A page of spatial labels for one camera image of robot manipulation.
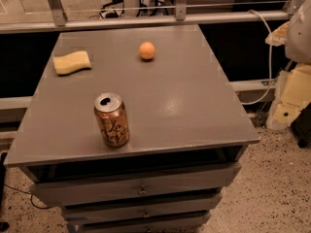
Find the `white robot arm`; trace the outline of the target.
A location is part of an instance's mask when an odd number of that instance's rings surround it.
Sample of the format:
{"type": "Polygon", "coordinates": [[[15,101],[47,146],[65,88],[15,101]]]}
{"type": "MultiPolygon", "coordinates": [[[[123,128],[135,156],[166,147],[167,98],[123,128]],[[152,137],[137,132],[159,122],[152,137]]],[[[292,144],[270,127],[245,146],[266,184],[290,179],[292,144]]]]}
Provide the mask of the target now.
{"type": "Polygon", "coordinates": [[[283,130],[311,103],[311,0],[305,0],[265,42],[273,47],[284,45],[285,56],[295,63],[291,71],[279,73],[266,121],[269,129],[283,130]]]}

